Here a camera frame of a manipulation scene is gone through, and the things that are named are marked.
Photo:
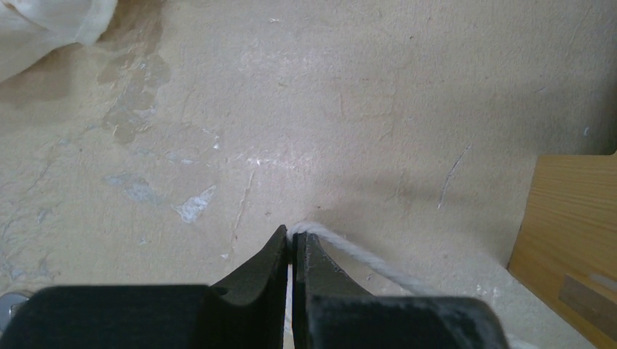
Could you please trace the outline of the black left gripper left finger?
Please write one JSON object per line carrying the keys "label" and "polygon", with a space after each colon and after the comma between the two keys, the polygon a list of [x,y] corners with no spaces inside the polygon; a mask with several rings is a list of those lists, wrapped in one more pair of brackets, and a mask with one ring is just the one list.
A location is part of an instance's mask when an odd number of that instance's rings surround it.
{"label": "black left gripper left finger", "polygon": [[16,311],[3,348],[281,348],[287,229],[217,283],[44,288]]}

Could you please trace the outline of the wooden pet bed frame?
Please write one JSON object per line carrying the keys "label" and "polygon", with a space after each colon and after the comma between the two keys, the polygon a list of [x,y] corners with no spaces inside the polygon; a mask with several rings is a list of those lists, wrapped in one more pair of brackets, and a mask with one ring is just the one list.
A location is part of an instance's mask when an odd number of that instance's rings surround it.
{"label": "wooden pet bed frame", "polygon": [[616,155],[538,157],[507,269],[596,348],[616,347]]}

